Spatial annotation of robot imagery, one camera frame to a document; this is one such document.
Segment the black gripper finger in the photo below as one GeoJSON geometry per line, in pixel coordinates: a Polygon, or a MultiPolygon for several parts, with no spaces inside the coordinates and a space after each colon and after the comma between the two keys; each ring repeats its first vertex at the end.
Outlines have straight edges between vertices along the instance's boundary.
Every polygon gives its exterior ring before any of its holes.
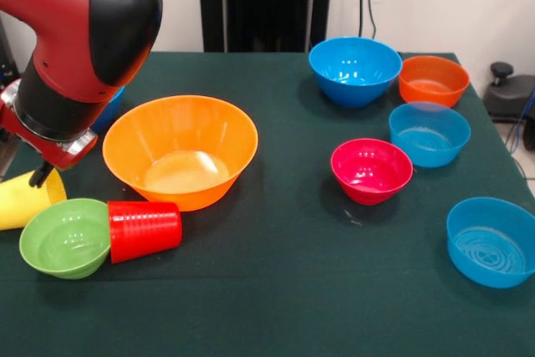
{"type": "Polygon", "coordinates": [[[48,162],[44,162],[38,169],[36,169],[31,175],[28,184],[31,187],[40,188],[47,180],[48,176],[54,169],[54,166],[48,162]]]}
{"type": "Polygon", "coordinates": [[[1,129],[0,138],[0,177],[5,177],[9,166],[18,151],[18,138],[1,129]]]}

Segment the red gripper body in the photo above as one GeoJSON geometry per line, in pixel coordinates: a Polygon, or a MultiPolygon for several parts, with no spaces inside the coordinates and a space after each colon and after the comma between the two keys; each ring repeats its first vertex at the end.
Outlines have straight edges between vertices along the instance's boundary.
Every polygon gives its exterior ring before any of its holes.
{"type": "Polygon", "coordinates": [[[18,145],[28,144],[42,156],[44,161],[58,170],[69,169],[78,164],[95,146],[98,136],[91,129],[85,129],[72,140],[58,140],[28,128],[15,110],[20,82],[21,79],[16,79],[1,93],[1,129],[16,135],[18,145]]]}

